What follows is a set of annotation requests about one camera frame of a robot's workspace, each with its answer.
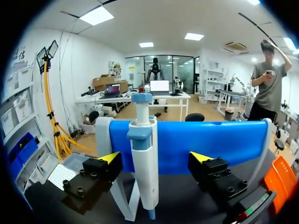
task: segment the hair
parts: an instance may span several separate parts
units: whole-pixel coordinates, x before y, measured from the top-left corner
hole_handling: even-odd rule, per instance
[[[267,40],[263,40],[261,42],[261,47],[263,52],[269,51],[274,54],[274,47],[271,44],[269,44]]]
[[[98,118],[99,115],[100,115],[100,114],[99,114],[99,112],[97,112],[97,111],[93,111],[93,112],[91,112],[91,113],[88,115],[88,117],[89,117],[89,121],[90,121],[91,123],[93,123],[93,122]]]

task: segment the hand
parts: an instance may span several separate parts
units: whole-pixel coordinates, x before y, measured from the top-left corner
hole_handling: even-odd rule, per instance
[[[275,45],[275,44],[273,44],[271,41],[269,41],[268,40],[268,43],[272,46],[272,47],[274,47],[274,49],[277,49],[278,47]]]
[[[269,82],[273,79],[273,75],[267,74],[266,72],[264,74],[262,74],[261,77],[262,77],[263,82]]]

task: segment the laptop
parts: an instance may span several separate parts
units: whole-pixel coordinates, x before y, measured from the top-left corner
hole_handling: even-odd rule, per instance
[[[120,94],[120,84],[106,85],[105,95],[101,99],[115,98]]]
[[[152,80],[149,86],[154,96],[169,95],[169,80]]]

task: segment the ceiling light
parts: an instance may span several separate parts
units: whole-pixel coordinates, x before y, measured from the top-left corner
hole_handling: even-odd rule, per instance
[[[104,7],[98,7],[81,16],[79,19],[95,26],[113,18],[114,16],[112,16]]]
[[[259,0],[247,0],[247,1],[249,1],[254,6],[261,3]]]
[[[142,48],[151,48],[151,47],[154,46],[154,43],[153,43],[153,42],[140,43],[139,45],[140,45],[140,47],[142,47]]]
[[[297,54],[299,54],[299,49],[297,49],[293,52],[293,55],[297,55]]]
[[[290,38],[284,38],[284,41],[290,50],[296,50],[295,44]]]
[[[204,35],[187,33],[185,40],[200,41]]]

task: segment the gray t-shirt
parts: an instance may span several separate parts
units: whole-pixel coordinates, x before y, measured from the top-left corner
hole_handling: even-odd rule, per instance
[[[279,113],[281,105],[282,78],[286,76],[285,64],[280,66],[267,65],[265,62],[255,65],[252,79],[259,78],[266,70],[274,71],[273,80],[258,86],[256,102],[263,108]]]

